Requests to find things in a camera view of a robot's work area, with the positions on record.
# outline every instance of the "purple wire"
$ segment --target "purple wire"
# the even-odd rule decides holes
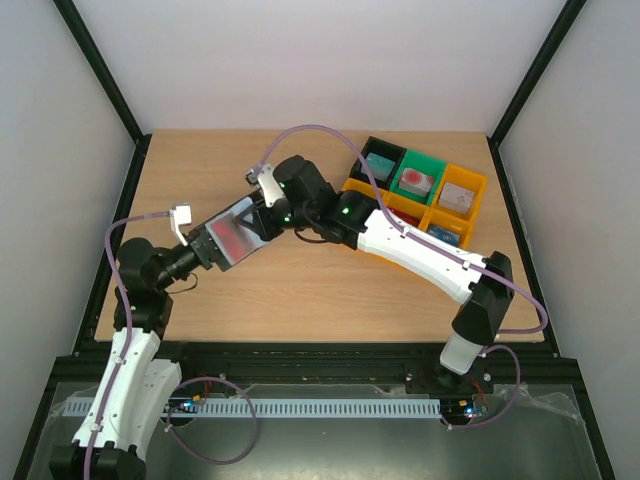
[[[124,341],[124,345],[122,346],[122,351],[120,352],[120,358],[124,360],[127,356],[127,351],[129,350],[129,346],[131,345],[131,337],[133,335],[133,318],[131,316],[131,304],[129,303],[129,296],[127,295],[127,290],[124,288],[124,283],[122,283],[122,278],[118,273],[118,266],[116,265],[116,259],[113,255],[113,250],[111,249],[111,234],[113,231],[124,225],[125,223],[135,222],[138,220],[145,220],[148,218],[161,218],[168,217],[169,212],[157,212],[157,213],[149,213],[147,215],[138,215],[135,217],[123,218],[122,220],[118,220],[112,223],[107,231],[104,234],[104,249],[107,252],[107,260],[109,260],[109,267],[111,267],[111,272],[113,273],[114,278],[116,279],[116,284],[118,286],[118,290],[120,291],[120,296],[122,297],[122,304],[124,307],[124,314],[127,319],[127,336]],[[109,401],[109,395],[111,394],[111,390],[113,390],[113,385],[115,384],[116,378],[118,377],[118,372],[120,372],[121,363],[117,363],[113,370],[111,371],[111,375],[109,376],[109,380],[107,381],[107,386],[104,389],[104,393],[102,394],[102,400],[98,405],[98,411],[96,412],[95,422],[100,425],[102,423],[102,417],[104,415],[104,411],[107,408],[107,403]],[[83,477],[84,480],[91,480],[91,455],[93,454],[93,447],[96,444],[96,438],[98,436],[98,431],[91,432],[89,436],[89,442],[87,443],[87,450],[84,455],[84,465],[83,465]]]
[[[497,413],[493,417],[483,422],[472,423],[471,425],[451,425],[449,422],[447,422],[447,420],[444,417],[442,417],[441,419],[442,423],[444,423],[449,430],[469,430],[471,428],[485,427],[490,423],[495,422],[500,417],[502,417],[505,413],[507,413],[507,411],[513,406],[516,399],[518,398],[518,394],[520,393],[520,362],[518,361],[518,356],[513,350],[511,350],[511,348],[507,347],[506,345],[493,345],[489,348],[484,349],[481,352],[481,355],[485,353],[491,353],[494,350],[506,350],[507,352],[509,352],[509,355],[511,355],[511,357],[513,358],[513,363],[516,367],[516,383],[514,385],[513,394],[511,395],[509,402],[504,406],[502,410],[500,410],[499,413]]]
[[[333,135],[334,137],[337,137],[340,140],[342,140],[356,154],[356,156],[358,157],[358,160],[362,164],[362,168],[364,168],[364,171],[367,174],[367,178],[369,179],[369,183],[373,187],[373,193],[376,196],[376,200],[378,200],[378,204],[380,205],[380,210],[382,210],[382,213],[385,216],[385,218],[387,219],[387,221],[391,224],[391,226],[393,226],[399,232],[404,232],[404,227],[402,227],[402,225],[398,224],[395,221],[395,219],[393,218],[391,212],[387,209],[387,206],[384,204],[384,201],[382,200],[382,196],[380,195],[380,190],[378,189],[378,186],[376,185],[376,181],[375,181],[375,178],[373,176],[373,172],[371,171],[371,168],[369,167],[369,165],[365,161],[364,157],[362,156],[362,153],[360,153],[360,150],[358,149],[358,147],[356,147],[351,142],[351,140],[349,140],[347,137],[345,137],[342,133],[338,132],[337,130],[334,130],[333,128],[329,128],[329,127],[326,127],[324,125],[309,124],[309,125],[299,125],[297,127],[292,127],[292,128],[290,128],[288,130],[285,130],[280,135],[278,135],[278,137],[273,141],[273,143],[271,143],[269,148],[267,148],[267,150],[262,155],[262,158],[260,159],[260,161],[253,167],[255,174],[257,175],[262,170],[262,167],[267,162],[267,159],[269,158],[269,155],[271,155],[273,150],[278,146],[278,144],[282,140],[284,140],[286,137],[288,137],[292,133],[300,132],[302,130],[320,130],[322,132],[326,132],[326,133],[328,133],[330,135]],[[437,252],[440,255],[448,258],[449,260],[456,262],[459,265],[463,265],[465,263],[465,261],[463,259],[461,259],[460,257],[456,256],[455,254],[450,253],[447,250],[444,250],[444,249],[438,247],[437,245],[429,243],[429,242],[423,240],[422,238],[418,237],[417,235],[414,235],[411,232],[407,232],[406,236],[408,238],[418,242],[420,245],[422,245],[424,247],[427,247],[427,248],[430,248],[431,250],[434,250],[435,252]],[[536,310],[538,310],[538,314],[540,316],[540,325],[538,325],[537,327],[524,328],[524,329],[506,328],[506,329],[503,329],[503,330],[498,330],[498,333],[503,333],[503,334],[504,333],[514,333],[514,334],[537,333],[537,332],[541,332],[542,330],[544,330],[547,327],[547,324],[549,323],[549,315],[547,314],[547,311],[542,306],[542,304],[538,300],[536,300],[529,292],[527,292],[523,288],[520,288],[519,286],[514,284],[512,281],[510,281],[510,280],[504,278],[503,276],[498,275],[498,274],[496,274],[496,273],[494,273],[494,272],[492,272],[490,270],[487,270],[486,268],[479,267],[479,266],[474,265],[474,264],[471,264],[469,266],[469,268],[471,268],[472,270],[474,270],[476,272],[481,273],[482,275],[486,275],[487,277],[496,280],[497,282],[503,284],[507,288],[510,288],[510,289],[518,292],[520,295],[522,295],[524,298],[526,298],[529,302],[531,302],[531,304],[533,304],[533,306],[536,307]]]
[[[256,412],[256,408],[254,407],[253,403],[251,402],[251,399],[244,392],[244,390],[242,390],[235,383],[231,383],[230,381],[225,380],[223,378],[218,378],[218,377],[196,377],[196,378],[192,378],[191,380],[186,380],[186,381],[182,382],[180,385],[178,385],[178,387],[176,388],[175,391],[178,391],[181,388],[184,388],[187,385],[191,385],[192,383],[196,383],[196,382],[222,383],[223,385],[226,385],[228,387],[233,388],[236,392],[238,392],[238,395],[240,395],[242,398],[244,398],[244,400],[247,402],[247,405],[249,405],[249,410],[251,411],[251,419],[253,420],[253,433],[251,434],[251,440],[249,440],[249,443],[247,444],[245,449],[242,451],[242,453],[240,453],[240,455],[238,455],[237,457],[232,458],[231,460],[214,460],[213,458],[205,457],[204,455],[196,452],[191,447],[189,447],[185,443],[185,441],[182,439],[182,437],[178,434],[178,432],[176,432],[176,429],[171,424],[171,415],[173,414],[173,412],[178,407],[172,408],[171,410],[169,410],[169,413],[167,414],[166,425],[167,425],[169,433],[171,433],[171,435],[176,440],[176,442],[178,442],[178,445],[180,445],[182,448],[184,448],[189,455],[191,455],[194,458],[197,458],[198,460],[200,460],[202,462],[209,463],[211,465],[231,465],[232,463],[239,462],[244,457],[249,455],[249,453],[251,452],[251,450],[253,450],[253,447],[256,446],[256,443],[258,441],[258,431],[259,431],[258,430],[258,413]]]

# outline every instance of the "purple cable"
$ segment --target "purple cable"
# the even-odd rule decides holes
[[[262,167],[267,162],[267,159],[269,158],[269,155],[271,155],[273,150],[278,146],[278,144],[282,140],[284,140],[286,137],[288,137],[292,133],[300,132],[302,130],[320,130],[322,132],[326,132],[326,133],[328,133],[330,135],[333,135],[334,137],[337,137],[340,140],[342,140],[358,157],[358,160],[360,161],[360,163],[362,165],[362,168],[364,169],[365,173],[367,174],[367,178],[369,179],[369,183],[373,187],[373,193],[376,196],[376,200],[378,200],[378,204],[380,205],[380,210],[382,210],[382,213],[385,216],[385,218],[387,219],[387,221],[391,224],[391,226],[393,226],[399,232],[404,232],[404,228],[394,220],[391,212],[389,212],[389,210],[387,209],[387,206],[384,204],[384,201],[382,200],[382,196],[380,195],[380,190],[378,190],[378,186],[376,185],[376,181],[375,181],[375,178],[373,176],[373,172],[371,171],[371,168],[369,167],[369,165],[365,161],[364,157],[362,156],[362,153],[360,153],[360,150],[358,149],[358,147],[356,147],[351,142],[351,140],[349,140],[347,137],[345,137],[342,133],[338,132],[337,130],[334,130],[333,128],[325,127],[324,125],[310,124],[310,125],[299,125],[297,127],[293,127],[293,128],[288,129],[288,130],[285,130],[280,135],[278,135],[278,137],[273,141],[273,143],[271,143],[269,148],[267,148],[267,150],[262,155],[262,158],[260,159],[260,161],[253,167],[253,170],[254,170],[255,174],[257,175],[262,170]],[[433,244],[423,240],[422,238],[418,237],[417,235],[414,235],[411,232],[407,232],[406,236],[408,238],[410,238],[411,240],[414,240],[414,241],[418,242],[420,245],[422,245],[424,247],[427,247],[427,248],[430,248],[431,250],[434,250],[435,252],[437,252],[440,255],[448,258],[449,260],[452,260],[452,261],[458,263],[459,265],[463,265],[465,263],[465,261],[463,259],[461,259],[460,257],[454,255],[453,253],[448,252],[447,250],[444,250],[444,249],[438,247],[437,245],[433,245]],[[545,308],[542,306],[542,304],[538,300],[533,298],[533,296],[529,292],[527,292],[523,288],[520,288],[519,286],[517,286],[516,284],[514,284],[510,280],[507,280],[503,276],[498,275],[498,274],[496,274],[496,273],[494,273],[494,272],[492,272],[490,270],[487,270],[487,269],[485,269],[483,267],[479,267],[477,265],[471,264],[469,266],[469,268],[471,268],[472,270],[474,270],[476,272],[481,273],[482,275],[486,275],[487,277],[496,280],[497,282],[503,284],[507,288],[510,288],[510,289],[518,292],[520,295],[522,295],[524,298],[526,298],[529,302],[531,302],[533,304],[533,306],[536,307],[536,310],[538,310],[538,314],[540,316],[540,325],[538,325],[537,327],[524,328],[524,329],[506,328],[506,329],[503,329],[503,330],[498,330],[498,333],[515,333],[515,334],[537,333],[537,332],[541,332],[542,330],[544,330],[547,327],[547,324],[549,323],[549,316],[547,315],[547,311],[545,310]]]
[[[231,460],[214,460],[212,458],[205,457],[204,455],[196,452],[191,447],[189,447],[185,443],[185,441],[182,439],[182,437],[180,435],[178,435],[178,432],[176,432],[176,429],[171,424],[171,415],[173,414],[173,412],[178,407],[174,407],[171,410],[169,410],[169,413],[167,414],[167,420],[166,420],[166,425],[167,425],[167,430],[166,431],[171,433],[171,435],[176,440],[176,442],[178,442],[178,445],[180,445],[182,448],[184,448],[189,455],[191,455],[194,458],[197,458],[198,460],[200,460],[202,462],[209,463],[211,465],[231,465],[232,463],[239,462],[244,457],[249,455],[249,453],[251,452],[251,450],[253,450],[253,447],[256,446],[256,443],[258,441],[258,413],[256,412],[256,408],[253,406],[253,403],[251,402],[251,399],[244,392],[244,390],[242,390],[235,383],[231,383],[228,380],[225,380],[223,378],[218,378],[218,377],[196,377],[196,378],[192,378],[191,380],[184,381],[180,385],[178,385],[177,388],[174,390],[174,392],[180,390],[181,388],[186,387],[187,385],[191,385],[192,383],[196,383],[196,382],[222,383],[223,385],[226,385],[228,387],[233,388],[236,392],[238,392],[238,395],[240,395],[242,398],[245,399],[245,401],[247,402],[247,405],[249,405],[249,410],[251,411],[251,419],[253,420],[253,433],[251,434],[251,440],[249,440],[249,444],[245,447],[245,449],[242,451],[242,453],[240,453],[240,455],[238,455],[237,457],[232,458]]]
[[[125,223],[135,222],[138,220],[145,220],[148,218],[161,218],[168,217],[169,212],[157,212],[157,213],[149,213],[147,215],[138,215],[136,217],[128,217],[123,218],[122,220],[118,220],[112,223],[109,228],[107,228],[106,233],[104,234],[104,249],[107,252],[107,259],[109,260],[109,266],[111,267],[111,272],[113,273],[114,278],[116,279],[116,284],[118,285],[118,290],[120,291],[120,296],[122,297],[122,303],[124,306],[124,314],[127,319],[127,337],[125,339],[124,345],[122,346],[122,351],[120,352],[120,358],[124,360],[127,356],[127,351],[129,350],[129,346],[131,345],[131,337],[133,335],[133,318],[131,317],[131,304],[129,303],[129,296],[127,295],[127,290],[124,288],[124,283],[122,283],[122,278],[118,273],[118,266],[116,265],[116,259],[113,256],[113,250],[111,249],[111,234],[113,231],[124,225]],[[96,423],[100,425],[102,422],[102,417],[104,415],[104,411],[107,408],[107,403],[109,401],[109,395],[111,394],[111,390],[113,389],[113,385],[118,377],[118,372],[120,372],[121,363],[117,363],[116,366],[111,371],[111,376],[107,382],[107,386],[104,389],[104,393],[102,394],[102,401],[98,405],[98,411],[96,412]],[[84,455],[84,465],[83,465],[83,477],[84,480],[91,480],[91,455],[93,454],[93,447],[96,443],[96,437],[98,436],[98,431],[91,432],[91,436],[89,437],[89,442],[87,444],[87,450]]]
[[[497,413],[496,415],[494,415],[493,417],[489,418],[488,420],[485,420],[483,422],[479,422],[479,423],[472,423],[471,425],[451,425],[449,422],[447,422],[447,420],[442,417],[442,423],[444,423],[447,426],[447,429],[449,430],[469,430],[470,428],[478,428],[478,427],[485,427],[487,425],[489,425],[490,423],[495,422],[496,420],[498,420],[500,417],[502,417],[505,413],[507,413],[507,411],[513,406],[513,404],[515,403],[516,399],[518,398],[518,394],[520,393],[520,362],[518,361],[518,357],[516,355],[516,353],[511,350],[509,347],[507,347],[506,345],[493,345],[489,348],[486,348],[482,351],[482,354],[485,353],[491,353],[494,350],[506,350],[507,352],[509,352],[509,355],[511,355],[511,357],[513,357],[513,363],[516,367],[516,383],[514,385],[513,388],[513,394],[511,395],[511,398],[509,399],[509,402],[505,405],[505,407],[500,410],[499,413]]]

